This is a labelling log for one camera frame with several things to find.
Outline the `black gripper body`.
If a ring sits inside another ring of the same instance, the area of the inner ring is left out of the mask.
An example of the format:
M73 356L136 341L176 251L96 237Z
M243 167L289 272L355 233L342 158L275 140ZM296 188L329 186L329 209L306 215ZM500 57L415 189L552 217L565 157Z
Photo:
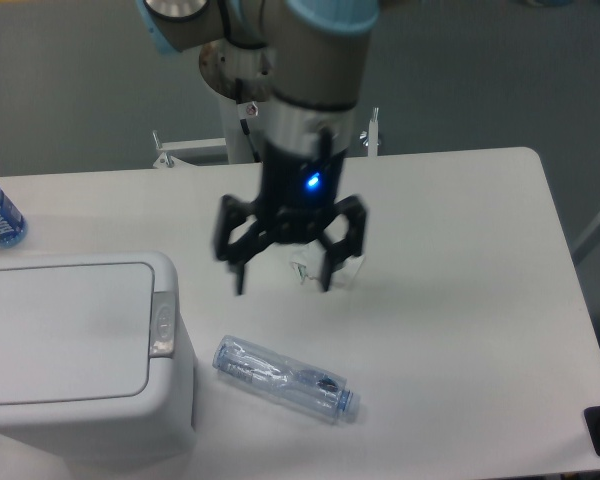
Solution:
M263 236L278 244L311 242L317 229L309 224L334 204L344 159L329 133L318 135L317 150L308 156L289 153L267 140L254 201Z

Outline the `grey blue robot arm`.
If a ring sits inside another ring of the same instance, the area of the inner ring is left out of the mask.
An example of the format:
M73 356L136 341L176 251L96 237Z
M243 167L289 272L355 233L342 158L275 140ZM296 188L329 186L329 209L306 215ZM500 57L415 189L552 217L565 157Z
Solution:
M257 197L226 195L213 248L243 278L247 263L272 244L318 242L318 276L363 253L367 211L338 187L358 102L375 1L141 1L157 46L182 52L225 40L238 52L271 51L269 115Z

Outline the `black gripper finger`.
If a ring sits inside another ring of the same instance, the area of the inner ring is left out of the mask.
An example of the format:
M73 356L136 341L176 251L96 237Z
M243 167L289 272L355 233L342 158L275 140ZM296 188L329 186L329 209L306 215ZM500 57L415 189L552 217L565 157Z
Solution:
M333 241L326 228L343 216L347 230L341 240ZM324 250L318 277L322 291L330 289L333 274L350 257L363 255L367 209L358 195L348 196L323 209L319 216L317 241Z
M275 240L274 232L267 229L258 213L256 201L245 202L229 194L220 198L212 247L216 259L225 262L235 275L236 295L244 293L247 263ZM232 233L245 225L249 218L253 218L254 222L239 238L232 240Z

